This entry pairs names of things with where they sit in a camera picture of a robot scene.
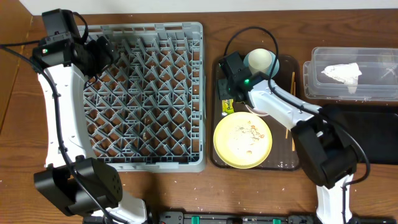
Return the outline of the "yellow green snack wrapper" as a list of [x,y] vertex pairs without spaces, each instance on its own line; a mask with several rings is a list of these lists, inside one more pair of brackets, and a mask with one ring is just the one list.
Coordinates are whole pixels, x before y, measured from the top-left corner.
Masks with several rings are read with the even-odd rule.
[[221,100],[222,116],[227,116],[234,113],[233,102],[233,99]]

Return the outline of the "white tissue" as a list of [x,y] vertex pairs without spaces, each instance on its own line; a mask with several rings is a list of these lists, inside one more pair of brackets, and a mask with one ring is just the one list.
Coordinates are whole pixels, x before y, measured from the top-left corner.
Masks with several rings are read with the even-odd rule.
[[362,75],[357,63],[329,65],[322,73],[345,84],[350,94],[356,93],[358,80]]

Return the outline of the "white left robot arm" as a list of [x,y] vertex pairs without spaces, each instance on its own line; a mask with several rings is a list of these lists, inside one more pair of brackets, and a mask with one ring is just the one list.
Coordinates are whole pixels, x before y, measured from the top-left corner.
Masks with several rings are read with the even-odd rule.
[[88,80],[119,60],[106,38],[79,31],[77,13],[42,14],[47,36],[32,51],[45,98],[48,149],[35,188],[64,215],[85,223],[149,223],[145,202],[123,190],[117,170],[96,158],[88,136],[83,90]]

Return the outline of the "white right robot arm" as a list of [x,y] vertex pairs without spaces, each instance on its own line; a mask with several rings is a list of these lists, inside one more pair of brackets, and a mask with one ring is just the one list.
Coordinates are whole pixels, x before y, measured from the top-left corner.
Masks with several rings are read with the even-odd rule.
[[250,60],[238,52],[219,61],[224,78],[218,80],[220,100],[232,99],[265,113],[288,129],[300,165],[317,186],[317,218],[321,223],[349,223],[349,188],[364,180],[354,179],[357,164],[368,162],[363,148],[345,124],[338,109],[326,109],[300,100],[272,79],[278,56],[269,51]]

